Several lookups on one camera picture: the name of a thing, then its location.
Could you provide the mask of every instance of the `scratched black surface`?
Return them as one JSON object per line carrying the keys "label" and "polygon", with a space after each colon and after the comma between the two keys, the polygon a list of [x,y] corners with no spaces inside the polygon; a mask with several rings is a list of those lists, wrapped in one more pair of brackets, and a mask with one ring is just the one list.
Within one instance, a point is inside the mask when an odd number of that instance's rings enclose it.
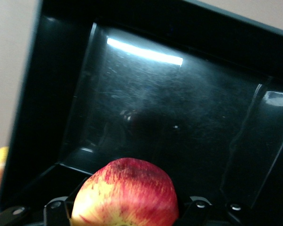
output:
{"label": "scratched black surface", "polygon": [[[136,56],[107,38],[183,63]],[[266,128],[275,118],[283,125],[283,106],[267,104],[283,97],[273,83],[212,56],[97,25],[60,159],[89,173],[113,159],[145,159],[170,175],[183,199],[198,195],[217,205],[234,199],[251,206],[283,139],[278,121]],[[273,131],[281,133],[269,136]]]}

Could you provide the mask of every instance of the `metal bolt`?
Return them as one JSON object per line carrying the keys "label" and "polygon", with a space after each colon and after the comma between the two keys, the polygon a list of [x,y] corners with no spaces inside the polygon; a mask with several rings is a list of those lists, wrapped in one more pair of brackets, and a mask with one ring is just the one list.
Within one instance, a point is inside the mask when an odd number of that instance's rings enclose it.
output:
{"label": "metal bolt", "polygon": [[231,208],[232,208],[232,210],[235,210],[235,211],[240,211],[241,210],[241,206],[238,205],[238,204],[231,204]]}
{"label": "metal bolt", "polygon": [[62,203],[60,201],[55,201],[50,205],[50,208],[55,209],[59,207]]}
{"label": "metal bolt", "polygon": [[202,201],[198,201],[198,202],[196,202],[196,206],[197,206],[198,208],[201,208],[201,209],[203,209],[203,208],[205,208],[205,207],[206,207],[205,203],[204,203],[204,202],[202,202]]}
{"label": "metal bolt", "polygon": [[25,210],[24,207],[21,207],[21,208],[19,208],[19,209],[16,209],[16,210],[13,211],[13,215],[20,214],[20,213],[22,213],[24,210]]}

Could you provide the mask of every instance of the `black container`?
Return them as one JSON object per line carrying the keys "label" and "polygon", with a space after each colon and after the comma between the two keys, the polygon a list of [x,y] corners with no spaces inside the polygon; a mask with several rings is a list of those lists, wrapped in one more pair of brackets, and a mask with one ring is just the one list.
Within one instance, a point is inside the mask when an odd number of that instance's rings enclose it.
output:
{"label": "black container", "polygon": [[206,198],[211,224],[240,203],[282,226],[283,31],[197,1],[44,0],[0,210],[41,210],[121,157]]}

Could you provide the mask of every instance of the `beige surface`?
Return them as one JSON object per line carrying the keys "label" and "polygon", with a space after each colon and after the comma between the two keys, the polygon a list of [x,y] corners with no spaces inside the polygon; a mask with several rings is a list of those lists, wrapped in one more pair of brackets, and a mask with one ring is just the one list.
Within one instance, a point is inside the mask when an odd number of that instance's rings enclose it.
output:
{"label": "beige surface", "polygon": [[[283,0],[202,0],[283,29]],[[0,147],[8,145],[38,0],[0,0]]]}

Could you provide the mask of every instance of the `beige wall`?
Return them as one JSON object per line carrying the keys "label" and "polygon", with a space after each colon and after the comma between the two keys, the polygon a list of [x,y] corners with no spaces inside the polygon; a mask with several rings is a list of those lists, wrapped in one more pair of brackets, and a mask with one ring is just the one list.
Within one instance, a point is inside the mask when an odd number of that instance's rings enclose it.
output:
{"label": "beige wall", "polygon": [[[283,0],[201,0],[283,29]],[[0,0],[0,147],[8,145],[38,0]]]}

